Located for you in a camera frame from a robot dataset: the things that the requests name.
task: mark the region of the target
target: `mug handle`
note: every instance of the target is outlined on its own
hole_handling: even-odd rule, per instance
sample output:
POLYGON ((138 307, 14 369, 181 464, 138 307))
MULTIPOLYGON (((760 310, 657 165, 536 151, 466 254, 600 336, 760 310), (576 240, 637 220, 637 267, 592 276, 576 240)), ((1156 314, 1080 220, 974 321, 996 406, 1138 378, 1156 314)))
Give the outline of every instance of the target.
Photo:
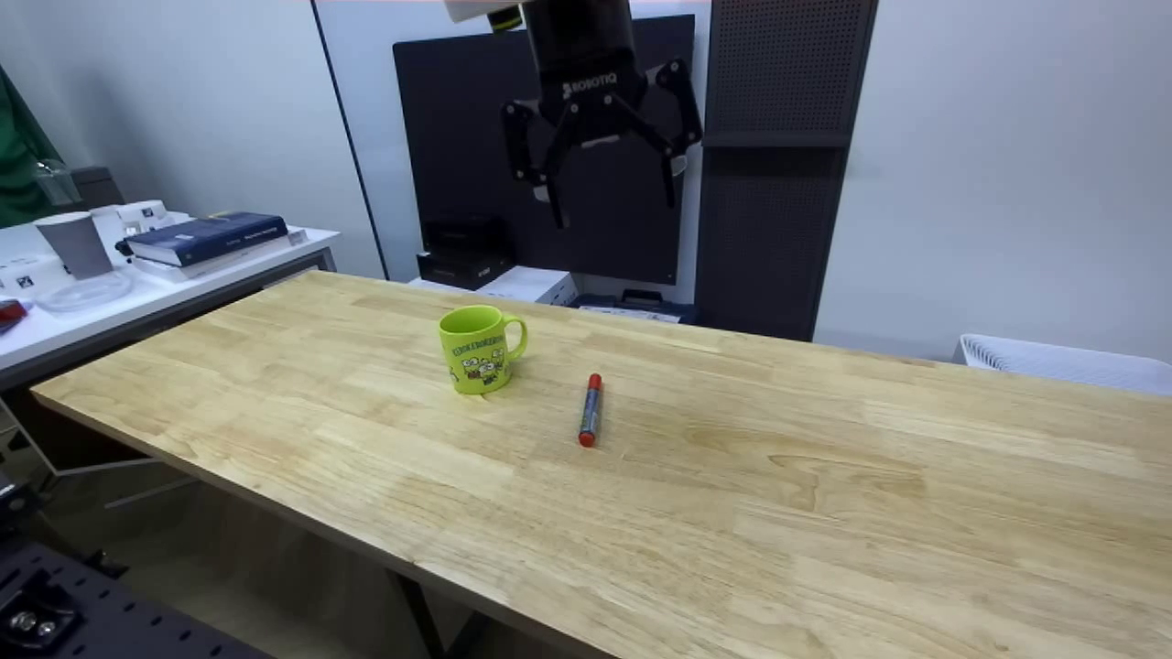
POLYGON ((516 329, 520 329, 516 345, 508 347, 508 362, 516 362, 524 357, 524 347, 528 347, 528 326, 516 314, 505 314, 505 326, 508 321, 516 321, 516 329))

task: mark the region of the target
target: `floor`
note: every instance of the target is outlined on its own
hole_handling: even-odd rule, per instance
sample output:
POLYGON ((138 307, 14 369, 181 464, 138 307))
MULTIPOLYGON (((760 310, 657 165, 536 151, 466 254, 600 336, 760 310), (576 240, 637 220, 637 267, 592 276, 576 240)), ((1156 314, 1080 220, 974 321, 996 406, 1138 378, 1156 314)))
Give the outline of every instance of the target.
MULTIPOLYGON (((119 584, 138 598, 173 606, 266 657, 423 657, 403 591, 373 559, 173 470, 60 481, 39 522, 85 553, 101 551, 113 564, 129 564, 119 584)), ((441 598, 427 606, 441 635, 455 639, 470 613, 441 598)), ((488 628, 470 657, 576 651, 488 628)))

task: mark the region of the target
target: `black cabinet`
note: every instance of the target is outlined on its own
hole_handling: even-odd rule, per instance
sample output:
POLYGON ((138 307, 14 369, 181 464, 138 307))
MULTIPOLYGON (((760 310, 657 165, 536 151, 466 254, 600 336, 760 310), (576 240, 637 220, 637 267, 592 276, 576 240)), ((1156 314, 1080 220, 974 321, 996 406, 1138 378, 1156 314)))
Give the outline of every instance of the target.
POLYGON ((814 336, 874 0, 714 0, 697 307, 814 336))

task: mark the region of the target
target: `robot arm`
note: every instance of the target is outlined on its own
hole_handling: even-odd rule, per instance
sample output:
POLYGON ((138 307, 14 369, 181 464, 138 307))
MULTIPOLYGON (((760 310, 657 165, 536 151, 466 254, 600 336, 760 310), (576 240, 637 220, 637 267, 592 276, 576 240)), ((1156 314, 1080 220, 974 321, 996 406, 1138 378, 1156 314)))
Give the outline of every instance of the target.
POLYGON ((686 153, 699 144, 699 110, 686 61, 635 70, 629 0, 445 0, 452 19, 492 16, 495 31, 528 24, 543 96, 511 101, 503 110, 508 168, 520 185, 550 203, 552 220, 566 227, 557 193, 557 173, 576 151, 637 135, 658 153, 668 204, 686 153), (676 132, 663 135, 641 118, 648 93, 675 96, 676 132), (552 141, 532 151, 532 129, 550 124, 552 141))

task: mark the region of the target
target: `black panel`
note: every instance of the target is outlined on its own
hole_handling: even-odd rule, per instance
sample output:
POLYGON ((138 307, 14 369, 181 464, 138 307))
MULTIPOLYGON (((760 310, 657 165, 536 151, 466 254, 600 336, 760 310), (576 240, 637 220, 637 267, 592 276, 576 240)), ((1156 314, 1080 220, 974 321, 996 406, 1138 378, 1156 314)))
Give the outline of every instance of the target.
POLYGON ((874 0, 714 4, 697 307, 808 340, 874 0))
MULTIPOLYGON (((697 19, 635 24, 637 66, 690 61, 692 38, 697 19)), ((563 162, 566 230, 511 181, 503 108, 539 96, 524 32, 394 43, 394 66, 423 227, 503 215, 520 265, 675 281, 681 210, 668 204, 658 153, 646 144, 624 141, 563 162)), ((675 129, 668 93, 646 113, 675 129)))
POLYGON ((829 257, 832 151, 709 151, 699 227, 699 321, 814 336, 829 257))
POLYGON ((852 124, 864 0, 714 4, 705 135, 837 141, 852 124))

